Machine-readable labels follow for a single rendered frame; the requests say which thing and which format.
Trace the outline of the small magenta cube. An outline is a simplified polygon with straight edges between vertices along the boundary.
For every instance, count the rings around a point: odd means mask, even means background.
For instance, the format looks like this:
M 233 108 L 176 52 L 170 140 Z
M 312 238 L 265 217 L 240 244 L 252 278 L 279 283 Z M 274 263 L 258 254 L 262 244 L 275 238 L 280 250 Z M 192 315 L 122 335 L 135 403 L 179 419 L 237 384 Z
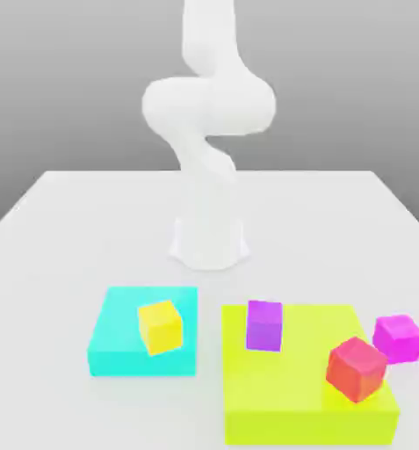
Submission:
M 389 365 L 419 360 L 419 327 L 408 315 L 376 319 L 372 344 L 386 355 Z

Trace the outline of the small purple cube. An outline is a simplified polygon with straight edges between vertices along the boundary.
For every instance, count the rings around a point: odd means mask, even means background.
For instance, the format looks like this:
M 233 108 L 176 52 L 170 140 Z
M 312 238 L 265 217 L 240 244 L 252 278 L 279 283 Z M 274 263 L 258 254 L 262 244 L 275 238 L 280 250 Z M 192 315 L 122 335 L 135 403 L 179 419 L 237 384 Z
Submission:
M 283 336 L 283 305 L 275 301 L 249 300 L 246 348 L 280 352 Z

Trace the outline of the large lime box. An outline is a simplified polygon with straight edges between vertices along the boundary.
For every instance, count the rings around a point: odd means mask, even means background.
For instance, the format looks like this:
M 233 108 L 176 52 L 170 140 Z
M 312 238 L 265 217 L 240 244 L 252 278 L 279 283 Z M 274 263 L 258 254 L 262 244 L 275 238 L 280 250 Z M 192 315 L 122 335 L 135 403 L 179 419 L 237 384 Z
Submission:
M 280 352 L 246 347 L 247 308 L 221 308 L 228 445 L 389 445 L 400 409 L 387 384 L 354 403 L 326 380 L 329 353 L 364 338 L 351 305 L 288 304 Z

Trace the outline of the small red cube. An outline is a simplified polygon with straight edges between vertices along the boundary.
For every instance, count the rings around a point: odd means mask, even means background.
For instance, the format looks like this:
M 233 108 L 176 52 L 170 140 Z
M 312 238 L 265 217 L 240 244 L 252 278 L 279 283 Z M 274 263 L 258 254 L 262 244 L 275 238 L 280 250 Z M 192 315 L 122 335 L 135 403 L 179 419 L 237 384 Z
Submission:
M 354 403 L 377 391 L 384 379 L 387 356 L 359 337 L 351 337 L 329 353 L 326 381 Z

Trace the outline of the large cyan box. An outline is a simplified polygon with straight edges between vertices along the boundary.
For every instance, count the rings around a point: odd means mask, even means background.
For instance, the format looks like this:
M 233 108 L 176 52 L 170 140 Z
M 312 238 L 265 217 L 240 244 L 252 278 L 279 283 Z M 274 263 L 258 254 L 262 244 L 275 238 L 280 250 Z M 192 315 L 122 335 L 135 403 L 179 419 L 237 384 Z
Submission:
M 139 330 L 138 308 L 171 300 L 183 321 L 181 347 L 149 356 Z M 193 376 L 196 373 L 198 289 L 111 287 L 87 351 L 94 376 Z

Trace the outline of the small yellow cube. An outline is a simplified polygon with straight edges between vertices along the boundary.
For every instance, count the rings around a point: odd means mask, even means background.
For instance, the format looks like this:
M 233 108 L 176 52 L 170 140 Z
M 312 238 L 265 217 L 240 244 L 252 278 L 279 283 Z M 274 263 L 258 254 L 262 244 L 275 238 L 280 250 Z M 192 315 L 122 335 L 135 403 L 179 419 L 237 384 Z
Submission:
M 149 356 L 173 351 L 183 344 L 183 321 L 171 300 L 138 308 L 141 339 Z

